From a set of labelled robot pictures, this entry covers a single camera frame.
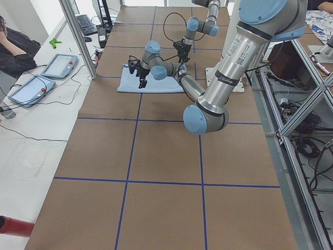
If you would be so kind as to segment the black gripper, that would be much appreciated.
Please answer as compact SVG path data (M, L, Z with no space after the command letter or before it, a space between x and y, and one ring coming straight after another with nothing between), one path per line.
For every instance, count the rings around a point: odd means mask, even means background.
M182 60L184 63L189 61L188 54L191 50L191 44L186 44L183 40L173 42L173 47L177 50L178 63Z
M142 66L139 66L138 67L138 70L137 70L137 76L139 77L139 89L142 89L143 87L146 86L147 84L147 81L144 80L146 79L146 77L149 75L150 73L150 69L145 69L143 68Z

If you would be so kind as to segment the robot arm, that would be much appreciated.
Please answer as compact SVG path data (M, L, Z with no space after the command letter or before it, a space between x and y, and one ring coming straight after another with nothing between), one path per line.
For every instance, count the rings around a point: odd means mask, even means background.
M304 34L307 1L240 1L228 28L231 41L207 88L203 88L182 62L164 61L161 47L149 41L141 59L129 61L129 71L139 78L139 87L147 84L146 77L162 80L173 77L194 102L185 108L183 122L195 135L222 130L228 123L224 107L241 76L248 69L260 47L269 42L297 39Z
M189 61L189 52L197 32L216 36L219 30L216 22L221 2L214 0L193 0L192 3L206 7L208 9L208 15L206 21L201 21L197 17L189 18L186 23L186 31L183 38L180 41L173 42L173 46L177 50L179 63L186 63Z

